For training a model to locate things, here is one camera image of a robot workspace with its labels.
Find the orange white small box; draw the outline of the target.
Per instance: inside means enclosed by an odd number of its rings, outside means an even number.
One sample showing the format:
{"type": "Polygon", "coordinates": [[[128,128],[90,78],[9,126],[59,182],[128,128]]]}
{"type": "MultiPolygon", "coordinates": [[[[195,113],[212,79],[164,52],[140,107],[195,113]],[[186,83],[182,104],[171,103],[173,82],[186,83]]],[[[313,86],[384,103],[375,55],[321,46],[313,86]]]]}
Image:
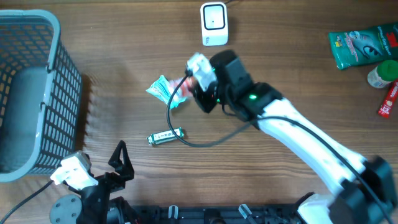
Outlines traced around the orange white small box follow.
{"type": "MultiPolygon", "coordinates": [[[[173,93],[178,84],[182,81],[182,78],[179,78],[177,80],[169,80],[169,92],[173,93]]],[[[196,85],[197,81],[193,77],[188,77],[185,79],[185,81],[181,84],[180,88],[177,90],[176,95],[178,97],[186,97],[190,98],[193,96],[193,89],[196,85]]]]}

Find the teal white packet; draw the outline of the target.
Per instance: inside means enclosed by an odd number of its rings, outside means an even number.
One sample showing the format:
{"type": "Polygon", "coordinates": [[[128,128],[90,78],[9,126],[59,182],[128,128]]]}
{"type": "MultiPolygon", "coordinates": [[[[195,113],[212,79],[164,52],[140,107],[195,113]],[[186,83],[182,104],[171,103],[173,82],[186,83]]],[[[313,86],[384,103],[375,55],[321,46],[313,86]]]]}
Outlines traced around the teal white packet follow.
{"type": "MultiPolygon", "coordinates": [[[[163,75],[159,77],[147,90],[149,94],[153,95],[154,97],[158,98],[160,101],[163,101],[166,105],[168,105],[169,99],[171,98],[172,93],[169,92],[169,80],[165,78],[163,75]]],[[[184,101],[188,100],[189,98],[186,97],[178,97],[174,94],[173,100],[170,104],[170,109],[176,108],[179,104],[183,103],[184,101]]]]}

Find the green white candy bar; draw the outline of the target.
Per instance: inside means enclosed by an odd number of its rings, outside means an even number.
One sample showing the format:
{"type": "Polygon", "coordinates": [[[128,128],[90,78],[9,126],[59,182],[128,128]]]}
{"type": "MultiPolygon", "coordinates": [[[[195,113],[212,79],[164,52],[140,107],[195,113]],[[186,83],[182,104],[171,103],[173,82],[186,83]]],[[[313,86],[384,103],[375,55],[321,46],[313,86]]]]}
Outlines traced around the green white candy bar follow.
{"type": "Polygon", "coordinates": [[[149,145],[159,145],[176,139],[177,137],[173,134],[171,130],[154,133],[147,137],[149,145]]]}

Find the green 3M gloves packet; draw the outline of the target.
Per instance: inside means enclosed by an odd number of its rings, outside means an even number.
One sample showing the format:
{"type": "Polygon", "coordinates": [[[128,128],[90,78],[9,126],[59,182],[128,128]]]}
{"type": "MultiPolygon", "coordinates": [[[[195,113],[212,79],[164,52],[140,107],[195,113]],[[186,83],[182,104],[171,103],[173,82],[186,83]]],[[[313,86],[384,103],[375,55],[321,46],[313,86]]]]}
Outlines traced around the green 3M gloves packet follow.
{"type": "Polygon", "coordinates": [[[397,23],[365,30],[330,32],[331,52],[340,70],[397,59],[397,23]]]}

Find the red Nescafe sachet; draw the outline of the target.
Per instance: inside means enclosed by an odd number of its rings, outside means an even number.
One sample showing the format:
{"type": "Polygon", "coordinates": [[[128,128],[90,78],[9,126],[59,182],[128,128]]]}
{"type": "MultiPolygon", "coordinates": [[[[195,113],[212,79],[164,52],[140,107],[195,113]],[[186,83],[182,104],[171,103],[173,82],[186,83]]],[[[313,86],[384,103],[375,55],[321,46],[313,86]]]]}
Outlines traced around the red Nescafe sachet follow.
{"type": "Polygon", "coordinates": [[[391,109],[397,98],[397,80],[393,82],[388,94],[386,95],[378,114],[383,118],[389,118],[391,109]]]}

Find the green cap white bottle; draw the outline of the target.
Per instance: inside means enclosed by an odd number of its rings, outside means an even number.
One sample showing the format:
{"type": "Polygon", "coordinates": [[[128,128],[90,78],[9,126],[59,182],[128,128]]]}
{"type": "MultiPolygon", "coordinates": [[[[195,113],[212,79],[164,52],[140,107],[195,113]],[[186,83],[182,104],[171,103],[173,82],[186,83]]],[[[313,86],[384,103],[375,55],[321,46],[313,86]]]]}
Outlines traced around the green cap white bottle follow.
{"type": "Polygon", "coordinates": [[[368,83],[374,88],[384,88],[397,79],[397,61],[385,60],[368,74],[368,83]]]}

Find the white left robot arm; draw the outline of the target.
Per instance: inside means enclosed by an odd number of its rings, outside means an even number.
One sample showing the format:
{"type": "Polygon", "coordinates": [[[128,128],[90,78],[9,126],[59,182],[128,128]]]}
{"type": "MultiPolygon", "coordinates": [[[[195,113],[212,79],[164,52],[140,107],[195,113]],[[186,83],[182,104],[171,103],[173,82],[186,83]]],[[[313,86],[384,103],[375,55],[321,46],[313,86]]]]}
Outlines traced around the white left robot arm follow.
{"type": "Polygon", "coordinates": [[[137,212],[122,198],[110,198],[125,189],[134,178],[126,143],[119,141],[108,164],[114,172],[95,177],[90,158],[77,151],[63,158],[50,176],[54,184],[64,184],[73,193],[58,199],[50,210],[50,222],[61,223],[140,223],[137,212]]]}

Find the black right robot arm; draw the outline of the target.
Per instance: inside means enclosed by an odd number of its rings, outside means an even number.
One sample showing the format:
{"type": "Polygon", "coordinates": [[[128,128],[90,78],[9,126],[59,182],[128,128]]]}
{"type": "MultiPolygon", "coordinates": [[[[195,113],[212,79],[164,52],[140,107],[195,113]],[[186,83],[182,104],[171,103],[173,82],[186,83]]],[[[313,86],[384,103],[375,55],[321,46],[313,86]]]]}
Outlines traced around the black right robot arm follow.
{"type": "Polygon", "coordinates": [[[238,119],[280,141],[323,181],[329,193],[311,193],[297,206],[306,223],[380,223],[397,208],[390,165],[367,160],[302,116],[282,93],[254,82],[232,50],[212,58],[194,54],[186,65],[195,79],[194,98],[204,112],[227,105],[238,119]]]}

